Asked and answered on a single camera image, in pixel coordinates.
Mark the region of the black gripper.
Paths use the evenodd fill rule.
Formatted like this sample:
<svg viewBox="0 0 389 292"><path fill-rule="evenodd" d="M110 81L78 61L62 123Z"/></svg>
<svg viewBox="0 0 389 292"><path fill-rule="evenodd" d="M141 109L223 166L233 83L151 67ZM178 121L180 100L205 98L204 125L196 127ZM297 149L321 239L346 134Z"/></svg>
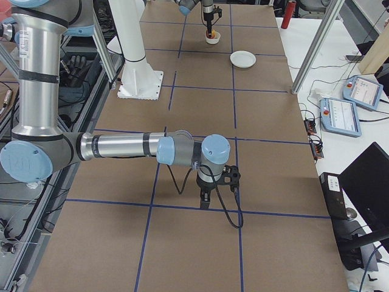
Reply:
<svg viewBox="0 0 389 292"><path fill-rule="evenodd" d="M207 28L211 29L212 28L212 21L211 21L211 19L206 19L205 22L206 22Z"/></svg>
<svg viewBox="0 0 389 292"><path fill-rule="evenodd" d="M214 182L206 182L199 176L196 177L196 183L200 188L200 209L209 209L212 190L216 189Z"/></svg>

